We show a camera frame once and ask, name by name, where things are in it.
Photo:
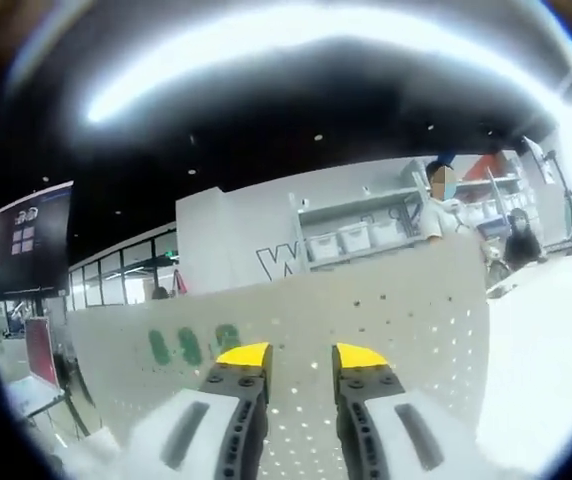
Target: black ceiling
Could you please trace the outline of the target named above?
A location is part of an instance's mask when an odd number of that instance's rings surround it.
[[[240,3],[252,2],[225,8]],[[488,2],[457,0],[451,10],[430,12],[435,2],[427,0],[379,3],[412,3],[450,25],[476,27],[551,88],[568,73],[531,20],[482,11]],[[220,5],[202,2],[98,2],[30,81],[0,102],[0,206],[74,180],[75,263],[173,221],[177,199],[211,186],[231,190],[358,161],[514,148],[519,135],[538,139],[552,127],[541,106],[506,79],[356,41],[211,69],[148,96],[107,126],[81,121],[82,101],[107,70],[142,42],[216,10],[222,14]],[[497,15],[510,27],[491,28]],[[317,134],[322,141],[313,140]]]

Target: shelving unit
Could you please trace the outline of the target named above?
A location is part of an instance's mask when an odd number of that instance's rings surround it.
[[[457,197],[484,199],[483,201],[494,200],[497,214],[488,215],[476,224],[485,233],[492,232],[491,237],[500,238],[508,232],[507,215],[510,213],[502,192],[507,191],[509,195],[520,193],[523,182],[514,173],[504,177],[494,177],[488,168],[486,175],[486,179],[460,182],[457,188]],[[416,229],[416,219],[423,205],[430,199],[430,189],[424,173],[424,165],[418,160],[412,160],[403,169],[399,181],[400,185],[404,185],[401,188],[378,194],[364,194],[362,198],[336,205],[305,207],[302,199],[297,199],[293,194],[290,194],[294,230],[297,236],[297,258],[301,262],[302,270],[311,272],[330,269],[356,260],[378,257],[404,248],[412,248],[423,242]],[[379,224],[390,221],[392,218],[397,220],[406,238],[388,245],[373,246],[350,253],[341,254],[340,252],[340,255],[336,257],[317,261],[312,260],[309,255],[308,239],[312,236],[337,235],[342,226],[364,220],[368,220],[371,225]]]

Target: white wall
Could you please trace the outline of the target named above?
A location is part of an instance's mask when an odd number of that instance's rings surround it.
[[[463,176],[478,159],[457,157],[457,174]],[[372,193],[412,186],[398,178],[410,160],[317,170],[229,193],[211,189],[177,201],[180,270],[188,293],[269,282],[299,272],[289,193],[317,208],[361,198],[364,186]],[[345,219],[345,224],[360,220]]]

